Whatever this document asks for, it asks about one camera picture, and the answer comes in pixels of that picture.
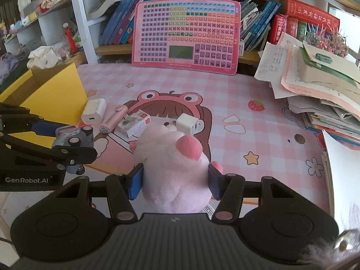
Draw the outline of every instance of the stack of papers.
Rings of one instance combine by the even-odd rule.
[[[360,105],[326,86],[303,82],[301,47],[303,43],[287,33],[277,45],[267,43],[255,78],[270,82],[276,99],[287,98],[289,109],[302,113],[307,128],[360,146]]]
[[[323,164],[330,213],[342,232],[351,226],[352,208],[360,205],[360,151],[343,146],[325,131],[323,134],[327,150],[323,154]]]

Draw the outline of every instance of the pink learning tablet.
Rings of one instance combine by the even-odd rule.
[[[134,66],[234,75],[240,4],[231,0],[153,0],[135,12]]]

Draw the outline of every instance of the red figurine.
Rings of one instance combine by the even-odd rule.
[[[63,28],[65,28],[65,35],[67,36],[69,47],[70,47],[70,54],[75,54],[77,52],[77,46],[72,38],[71,30],[69,29],[69,24],[64,23]]]

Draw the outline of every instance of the ribbed black surface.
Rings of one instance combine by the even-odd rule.
[[[22,258],[12,270],[310,270],[282,265],[251,252],[230,226],[211,223],[206,214],[144,214],[135,224],[117,226],[107,243],[70,262],[43,263]]]

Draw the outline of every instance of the pink plush ear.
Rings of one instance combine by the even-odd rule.
[[[176,141],[176,149],[189,159],[199,160],[202,153],[202,146],[194,136],[184,135]]]
[[[129,146],[130,146],[130,151],[134,152],[136,149],[136,141],[129,142]]]
[[[221,174],[223,174],[223,172],[224,172],[224,168],[223,168],[223,166],[219,163],[219,162],[217,162],[217,161],[212,161],[212,162],[210,162],[219,172],[221,172]]]

